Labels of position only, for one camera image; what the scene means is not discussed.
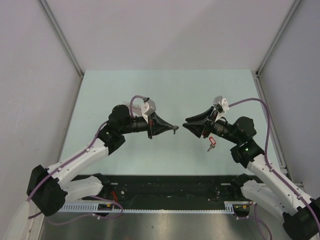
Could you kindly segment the key with red tag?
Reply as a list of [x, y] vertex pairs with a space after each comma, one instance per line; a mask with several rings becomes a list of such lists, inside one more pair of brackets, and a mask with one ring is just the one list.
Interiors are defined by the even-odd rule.
[[210, 136], [208, 139], [209, 139], [210, 145], [209, 145], [209, 148], [208, 148], [207, 152], [213, 150], [216, 147], [216, 144], [217, 144], [217, 142], [216, 142], [216, 140], [214, 139], [213, 136]]

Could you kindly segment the key with black tag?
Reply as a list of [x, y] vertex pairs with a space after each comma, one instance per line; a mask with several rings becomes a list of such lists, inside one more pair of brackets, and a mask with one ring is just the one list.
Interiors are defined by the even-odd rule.
[[177, 125], [174, 125], [174, 126], [172, 127], [172, 131], [173, 131], [173, 134], [174, 134], [174, 135], [176, 134], [176, 132], [177, 132], [178, 129], [179, 129], [179, 126], [177, 126]]

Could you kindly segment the silver red keyring holder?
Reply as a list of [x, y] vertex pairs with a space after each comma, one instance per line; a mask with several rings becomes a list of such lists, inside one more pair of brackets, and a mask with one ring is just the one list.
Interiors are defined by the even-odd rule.
[[[122, 104], [127, 106], [128, 109], [130, 109], [129, 102], [124, 101]], [[132, 110], [132, 115], [134, 117], [141, 117], [142, 116], [141, 106], [139, 104], [133, 104], [131, 110]]]

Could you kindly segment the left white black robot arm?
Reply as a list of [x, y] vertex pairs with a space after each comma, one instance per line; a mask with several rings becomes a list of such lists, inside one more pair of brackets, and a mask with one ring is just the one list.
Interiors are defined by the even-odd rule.
[[74, 180], [83, 170], [95, 162], [108, 157], [125, 143], [125, 135], [147, 132], [149, 139], [166, 131], [176, 132], [178, 126], [172, 125], [156, 114], [156, 108], [145, 103], [139, 116], [131, 116], [127, 105], [115, 106], [108, 120], [98, 128], [93, 140], [73, 156], [49, 167], [36, 166], [30, 175], [27, 199], [18, 208], [4, 235], [6, 240], [25, 238], [30, 215], [30, 205], [34, 203], [46, 216], [57, 213], [69, 201], [83, 197], [96, 196], [105, 200], [111, 188], [102, 175], [95, 174], [84, 180]]

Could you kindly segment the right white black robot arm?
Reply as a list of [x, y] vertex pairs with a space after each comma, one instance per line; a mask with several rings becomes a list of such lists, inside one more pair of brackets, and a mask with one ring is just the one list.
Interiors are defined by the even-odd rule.
[[310, 240], [319, 234], [319, 198], [311, 197], [267, 161], [266, 151], [253, 139], [257, 132], [251, 118], [241, 116], [230, 124], [211, 107], [186, 118], [183, 127], [198, 138], [213, 134], [234, 143], [230, 149], [233, 160], [265, 184], [265, 188], [261, 188], [248, 175], [240, 175], [230, 188], [235, 200], [247, 198], [256, 202], [282, 222], [292, 240]]

